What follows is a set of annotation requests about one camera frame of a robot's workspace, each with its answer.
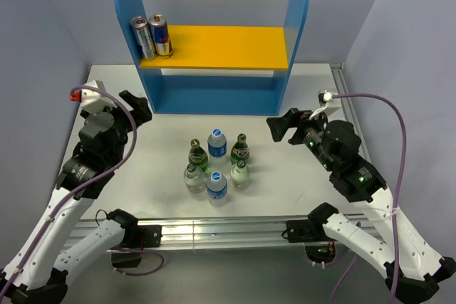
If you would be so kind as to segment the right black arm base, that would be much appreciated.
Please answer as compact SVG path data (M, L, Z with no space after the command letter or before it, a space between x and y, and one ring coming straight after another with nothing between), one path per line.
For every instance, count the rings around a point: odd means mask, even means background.
M289 243L302 243L307 259L321 265L334 261L336 246L334 240L327 237L323 228L309 219L288 220L281 237Z

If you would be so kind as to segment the pocari sweat bottle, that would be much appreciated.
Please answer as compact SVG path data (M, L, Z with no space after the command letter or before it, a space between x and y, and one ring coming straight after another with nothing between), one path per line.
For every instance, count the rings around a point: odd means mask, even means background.
M227 162L227 138L224 133L216 128L207 138L209 162L216 167L222 167Z
M218 171L212 172L206 181L206 191L212 206L224 206L227 202L227 179Z

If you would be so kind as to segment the Pocari Sweat bottle front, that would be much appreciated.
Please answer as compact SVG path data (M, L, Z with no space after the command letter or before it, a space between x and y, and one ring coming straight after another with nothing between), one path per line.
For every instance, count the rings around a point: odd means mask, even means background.
M227 202L227 179L218 171L212 172L206 181L206 191L212 206L224 206Z

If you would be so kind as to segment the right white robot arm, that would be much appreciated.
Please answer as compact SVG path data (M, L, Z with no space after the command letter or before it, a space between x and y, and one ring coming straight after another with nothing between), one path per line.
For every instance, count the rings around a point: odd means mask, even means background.
M290 109L266 120L273 141L295 129L289 144L304 144L329 172L339 194L359 209L379 233L376 238L352 224L336 207L322 203L306 220L304 237L326 237L343 243L382 275L402 303L423 303L440 282L455 273L455 260L441 256L393 207L393 194L378 170L359 155L361 139L350 122L328 120L324 114Z

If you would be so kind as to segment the green Perrier bottle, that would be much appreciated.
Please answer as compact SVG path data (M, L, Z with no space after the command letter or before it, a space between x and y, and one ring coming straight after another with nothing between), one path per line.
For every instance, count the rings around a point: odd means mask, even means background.
M244 133L239 133L237 141L233 145L230 152L230 159L232 164L236 164L239 160L248 161L250 156L249 146L247 144L247 136Z
M209 166L209 158L207 153L200 145L198 139L192 139L190 142L190 151L188 154L189 163L198 166L203 172L207 171Z

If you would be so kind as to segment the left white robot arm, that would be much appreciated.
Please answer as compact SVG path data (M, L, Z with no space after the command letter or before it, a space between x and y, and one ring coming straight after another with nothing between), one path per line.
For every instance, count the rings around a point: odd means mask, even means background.
M74 279L105 251L139 241L138 219L110 212L92 233L67 251L63 245L82 215L133 153L137 129L151 121L146 98L124 90L119 98L93 86L70 92L84 119L79 141L63 165L35 229L1 271L1 297L12 303L60 303Z

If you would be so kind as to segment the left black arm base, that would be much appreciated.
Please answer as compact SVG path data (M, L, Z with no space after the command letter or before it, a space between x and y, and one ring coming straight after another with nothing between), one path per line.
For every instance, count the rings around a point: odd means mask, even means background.
M159 248L162 238L160 225L139 225L127 231L125 238L111 251L111 265L120 270L137 268L145 258L144 253L124 252L122 249L136 249L144 251L150 248Z

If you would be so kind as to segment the clear Chang bottle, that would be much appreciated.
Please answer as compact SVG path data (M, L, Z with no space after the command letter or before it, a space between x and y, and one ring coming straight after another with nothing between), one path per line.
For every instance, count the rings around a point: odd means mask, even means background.
M187 189L194 193L200 193L205 190L204 173L200 167L189 163L184 172L184 180Z
M235 189L244 190L249 186L250 171L244 160L239 160L231 168L231 183Z

